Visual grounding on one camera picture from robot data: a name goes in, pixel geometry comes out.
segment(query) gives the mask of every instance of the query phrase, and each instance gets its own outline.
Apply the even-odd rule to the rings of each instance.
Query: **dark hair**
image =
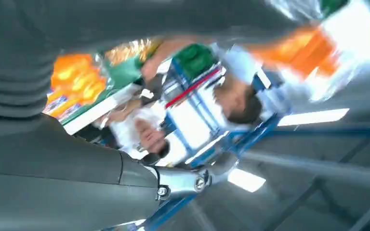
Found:
[[[168,153],[170,152],[170,149],[171,149],[171,145],[168,142],[168,140],[165,139],[165,145],[161,149],[160,152],[147,154],[146,156],[143,157],[141,162],[143,163],[143,165],[147,165],[147,166],[155,165],[156,163],[158,163],[158,161],[160,159],[162,159],[162,158],[164,158],[168,155]]]
[[[235,124],[253,124],[256,122],[263,107],[256,97],[256,91],[248,90],[245,92],[245,103],[246,107],[243,112],[233,111],[227,120]]]

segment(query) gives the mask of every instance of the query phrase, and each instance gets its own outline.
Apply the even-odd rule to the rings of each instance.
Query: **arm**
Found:
[[[209,44],[211,41],[213,41],[212,38],[189,35],[165,38],[164,41],[158,46],[154,55],[149,58],[141,68],[141,73],[144,76],[145,82],[150,82],[157,74],[159,65],[161,65],[164,60],[168,59],[176,52],[193,43]]]

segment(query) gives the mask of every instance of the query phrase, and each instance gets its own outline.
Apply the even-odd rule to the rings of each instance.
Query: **store shelf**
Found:
[[[116,93],[111,94],[103,101],[99,102],[96,106],[90,108],[83,114],[68,122],[63,127],[68,134],[73,135],[80,129],[84,128],[102,115],[117,107],[123,101],[127,100],[128,95],[131,95],[133,92],[138,91],[140,88],[140,86],[135,84],[127,85],[126,87],[118,90]]]

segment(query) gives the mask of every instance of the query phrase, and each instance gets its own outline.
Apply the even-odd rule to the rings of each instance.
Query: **red stripe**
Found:
[[[181,94],[179,94],[177,97],[175,97],[173,100],[169,101],[166,105],[165,105],[165,108],[169,108],[171,107],[172,105],[174,105],[176,102],[178,102],[181,98],[185,97],[188,95],[188,93],[190,93],[191,91],[195,90],[196,88],[198,88],[202,83],[206,82],[206,80],[210,79],[212,76],[214,76],[216,73],[219,72],[219,69],[220,68],[217,68],[215,69],[214,71],[210,72],[209,74],[207,74],[203,79],[199,80],[198,82],[196,82],[194,85],[192,85],[191,87],[189,87],[188,89],[186,89],[184,92],[182,92]]]

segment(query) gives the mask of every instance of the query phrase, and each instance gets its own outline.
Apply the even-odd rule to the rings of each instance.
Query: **person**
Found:
[[[170,143],[164,138],[160,124],[165,118],[165,109],[158,102],[142,106],[135,95],[123,105],[94,122],[103,129],[108,126],[120,151],[145,165],[154,165],[170,151]]]
[[[0,230],[99,230],[159,206],[155,171],[41,113],[59,54],[189,33],[257,43],[297,27],[264,1],[0,0]]]
[[[221,48],[218,43],[211,43],[204,37],[176,36],[161,43],[155,54],[146,61],[141,69],[145,78],[156,74],[158,66],[170,55],[186,46],[202,42],[208,44],[214,55],[218,56],[227,69],[225,81],[215,87],[214,97],[222,107],[222,112],[229,122],[236,124],[253,124],[262,111],[262,104],[255,96],[252,87],[253,77],[259,70],[260,63],[242,46],[233,45],[228,50]]]

